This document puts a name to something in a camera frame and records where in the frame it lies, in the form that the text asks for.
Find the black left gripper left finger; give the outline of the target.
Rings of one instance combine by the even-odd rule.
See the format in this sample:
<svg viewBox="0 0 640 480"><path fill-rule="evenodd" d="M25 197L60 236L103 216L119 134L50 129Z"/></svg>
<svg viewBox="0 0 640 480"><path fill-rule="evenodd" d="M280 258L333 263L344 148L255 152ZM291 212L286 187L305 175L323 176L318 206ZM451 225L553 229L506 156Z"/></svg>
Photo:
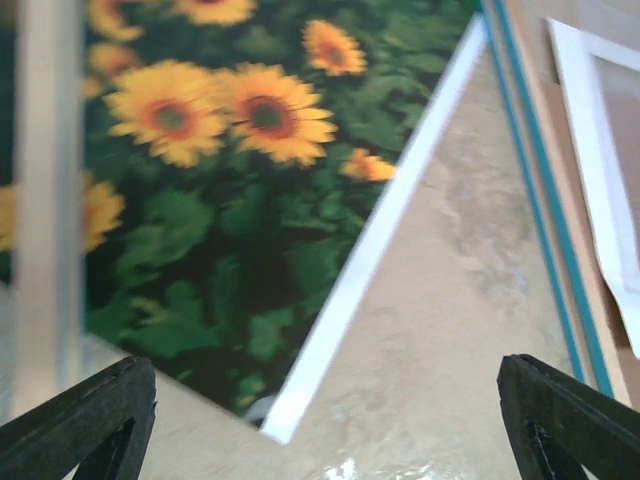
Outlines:
<svg viewBox="0 0 640 480"><path fill-rule="evenodd" d="M155 421L151 361L126 357L1 427L3 479L137 479Z"/></svg>

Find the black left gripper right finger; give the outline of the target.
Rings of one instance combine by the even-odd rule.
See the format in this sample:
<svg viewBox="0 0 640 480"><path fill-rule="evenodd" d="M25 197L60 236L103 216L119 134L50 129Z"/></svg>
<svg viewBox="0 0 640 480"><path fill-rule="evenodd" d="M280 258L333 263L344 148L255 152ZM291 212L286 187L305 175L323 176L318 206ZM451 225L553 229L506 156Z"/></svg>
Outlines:
<svg viewBox="0 0 640 480"><path fill-rule="evenodd" d="M637 479L639 413L531 355L502 359L502 419L523 479Z"/></svg>

